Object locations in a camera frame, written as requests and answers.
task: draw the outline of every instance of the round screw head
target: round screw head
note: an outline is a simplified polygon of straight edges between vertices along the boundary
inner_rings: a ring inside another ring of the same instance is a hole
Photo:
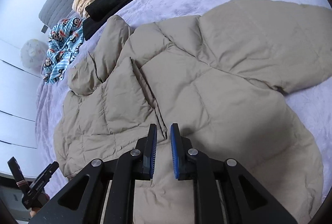
[[[195,148],[190,148],[190,149],[188,150],[188,154],[190,154],[190,155],[197,155],[197,154],[198,154],[198,151],[197,151],[197,149],[195,149]]]
[[[141,153],[141,151],[138,150],[138,149],[133,149],[133,150],[130,151],[130,154],[131,154],[133,157],[138,156],[140,153]]]
[[[91,165],[93,167],[98,167],[102,164],[102,161],[100,159],[94,159],[92,162],[91,162]]]
[[[231,167],[234,167],[237,164],[235,159],[227,159],[226,163],[228,166],[231,166]]]

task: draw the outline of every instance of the blue patterned fabric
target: blue patterned fabric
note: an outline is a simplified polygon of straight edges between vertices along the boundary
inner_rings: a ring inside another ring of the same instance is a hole
[[[49,49],[44,63],[45,83],[62,80],[83,44],[82,18],[63,19],[49,33]]]

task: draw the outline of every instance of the black metal bracket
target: black metal bracket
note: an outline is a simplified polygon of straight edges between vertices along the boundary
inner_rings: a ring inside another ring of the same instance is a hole
[[[157,126],[118,159],[94,159],[66,184],[30,220],[30,224],[100,223],[107,187],[104,223],[132,224],[135,180],[150,180],[154,173]]]
[[[174,174],[193,180],[195,224],[297,224],[288,211],[235,159],[210,159],[171,126]]]

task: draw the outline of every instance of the blue gripper pad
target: blue gripper pad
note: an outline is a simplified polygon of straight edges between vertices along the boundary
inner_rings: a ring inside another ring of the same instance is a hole
[[[154,166],[156,163],[156,152],[157,152],[157,128],[154,129],[153,133],[153,143],[152,143],[152,150],[150,156],[150,177],[153,177],[154,174]]]
[[[175,141],[175,132],[173,125],[171,126],[171,147],[172,147],[172,159],[173,159],[173,170],[175,179],[179,179],[179,157],[176,149],[176,141]]]

